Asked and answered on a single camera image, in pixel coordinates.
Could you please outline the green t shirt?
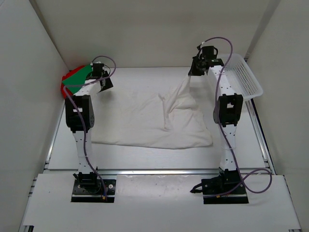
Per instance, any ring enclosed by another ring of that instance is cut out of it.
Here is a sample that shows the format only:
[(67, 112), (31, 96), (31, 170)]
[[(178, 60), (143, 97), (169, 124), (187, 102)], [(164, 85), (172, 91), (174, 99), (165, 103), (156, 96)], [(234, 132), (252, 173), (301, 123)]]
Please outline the green t shirt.
[(69, 77), (68, 79), (62, 81), (64, 86), (67, 86), (66, 91), (71, 96), (78, 92), (81, 87), (69, 87), (76, 85), (83, 85), (85, 83), (86, 77), (89, 73), (92, 72), (92, 67), (90, 64), (85, 65), (82, 69), (80, 69), (77, 73)]

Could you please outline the red t shirt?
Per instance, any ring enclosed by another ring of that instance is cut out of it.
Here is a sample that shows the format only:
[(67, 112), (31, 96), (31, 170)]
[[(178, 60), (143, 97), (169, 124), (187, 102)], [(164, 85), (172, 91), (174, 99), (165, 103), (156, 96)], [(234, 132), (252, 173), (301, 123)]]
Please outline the red t shirt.
[[(75, 73), (77, 73), (77, 72), (78, 72), (80, 69), (82, 69), (84, 66), (85, 66), (85, 65), (82, 65), (82, 66), (79, 66), (79, 67), (75, 68), (74, 70), (70, 70), (66, 75), (64, 75), (64, 76), (62, 77), (62, 81), (68, 79), (69, 77), (71, 77), (72, 75), (74, 75)], [(64, 84), (63, 84), (63, 83), (61, 83), (61, 88), (60, 88), (60, 90), (61, 90), (61, 94), (62, 94), (63, 98), (65, 99), (67, 95), (66, 95), (65, 92), (64, 92)]]

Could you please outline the white cloth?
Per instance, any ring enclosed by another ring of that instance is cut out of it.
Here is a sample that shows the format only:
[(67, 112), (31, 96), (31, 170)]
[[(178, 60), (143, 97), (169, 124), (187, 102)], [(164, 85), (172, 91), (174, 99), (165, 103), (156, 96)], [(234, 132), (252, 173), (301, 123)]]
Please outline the white cloth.
[(204, 115), (190, 94), (186, 76), (166, 93), (128, 90), (121, 86), (93, 100), (96, 144), (186, 149), (213, 144)]

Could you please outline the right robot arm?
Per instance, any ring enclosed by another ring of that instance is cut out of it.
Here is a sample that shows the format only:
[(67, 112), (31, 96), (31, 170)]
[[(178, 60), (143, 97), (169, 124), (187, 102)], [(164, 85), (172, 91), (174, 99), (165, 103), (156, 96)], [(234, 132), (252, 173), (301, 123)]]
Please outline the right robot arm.
[(240, 120), (243, 96), (231, 86), (225, 74), (224, 62), (217, 58), (218, 49), (214, 46), (198, 46), (198, 53), (193, 57), (190, 76), (208, 77), (215, 92), (213, 120), (218, 125), (221, 137), (221, 161), (219, 173), (235, 174), (236, 129)]

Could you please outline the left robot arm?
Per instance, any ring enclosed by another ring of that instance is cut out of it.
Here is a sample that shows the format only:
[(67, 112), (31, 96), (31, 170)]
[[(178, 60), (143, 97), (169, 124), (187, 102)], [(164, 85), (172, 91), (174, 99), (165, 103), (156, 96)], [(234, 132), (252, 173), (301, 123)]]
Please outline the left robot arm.
[(67, 73), (61, 83), (66, 124), (77, 147), (79, 167), (74, 176), (84, 183), (90, 193), (97, 193), (101, 188), (92, 158), (91, 130), (95, 124), (92, 100), (98, 93), (113, 87), (110, 75), (111, 70), (107, 65), (93, 61)]

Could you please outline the white plastic basket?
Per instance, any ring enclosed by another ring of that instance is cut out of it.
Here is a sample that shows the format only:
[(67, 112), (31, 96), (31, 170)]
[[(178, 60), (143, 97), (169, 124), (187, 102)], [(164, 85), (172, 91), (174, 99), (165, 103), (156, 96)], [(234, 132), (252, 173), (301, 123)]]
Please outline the white plastic basket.
[(225, 69), (220, 78), (218, 96), (237, 93), (243, 96), (244, 101), (249, 101), (263, 94), (262, 87), (241, 55), (233, 53), (229, 57), (224, 54), (219, 58), (224, 62)]

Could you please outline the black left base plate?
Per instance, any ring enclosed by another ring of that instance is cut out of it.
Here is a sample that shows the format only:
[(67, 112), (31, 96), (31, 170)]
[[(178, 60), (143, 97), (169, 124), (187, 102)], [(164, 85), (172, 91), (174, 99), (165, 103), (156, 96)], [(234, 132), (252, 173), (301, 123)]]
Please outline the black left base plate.
[(72, 203), (114, 203), (116, 191), (116, 179), (104, 179), (107, 188), (107, 196), (104, 196), (104, 189), (101, 187), (101, 181), (98, 179), (95, 185), (79, 183), (74, 180), (72, 189)]

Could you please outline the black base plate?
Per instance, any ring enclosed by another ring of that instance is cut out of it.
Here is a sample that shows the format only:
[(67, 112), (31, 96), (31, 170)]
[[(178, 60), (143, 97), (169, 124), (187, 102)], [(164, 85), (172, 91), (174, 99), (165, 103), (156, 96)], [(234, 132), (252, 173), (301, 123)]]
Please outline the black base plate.
[(79, 183), (74, 180), (72, 189), (72, 203), (114, 203), (116, 191), (116, 179), (104, 179), (107, 188), (107, 196), (104, 196), (104, 189), (101, 187), (101, 181), (98, 179), (95, 185)]
[(246, 189), (237, 171), (224, 171), (218, 176), (202, 179), (191, 193), (201, 193), (204, 204), (248, 204)]

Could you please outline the aluminium rail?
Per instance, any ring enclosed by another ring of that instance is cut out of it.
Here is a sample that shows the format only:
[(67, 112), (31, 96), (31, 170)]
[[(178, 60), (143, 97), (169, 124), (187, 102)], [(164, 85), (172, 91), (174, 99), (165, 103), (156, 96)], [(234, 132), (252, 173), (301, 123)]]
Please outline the aluminium rail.
[[(254, 169), (241, 169), (241, 174), (246, 175), (250, 172), (254, 171)], [(44, 169), (44, 174), (73, 174), (77, 172), (76, 170), (70, 169)], [(99, 170), (101, 175), (217, 175), (219, 174), (218, 169), (135, 169), (135, 170)], [(260, 170), (254, 172), (253, 174), (268, 174), (265, 170)]]

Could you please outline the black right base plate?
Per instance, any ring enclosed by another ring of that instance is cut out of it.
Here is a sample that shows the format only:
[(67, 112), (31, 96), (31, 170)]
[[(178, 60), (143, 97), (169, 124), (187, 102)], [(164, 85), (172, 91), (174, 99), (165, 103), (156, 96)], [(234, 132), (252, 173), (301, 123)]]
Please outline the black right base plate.
[(201, 193), (204, 204), (248, 204), (246, 189), (237, 171), (224, 171), (218, 176), (202, 179), (191, 193)]

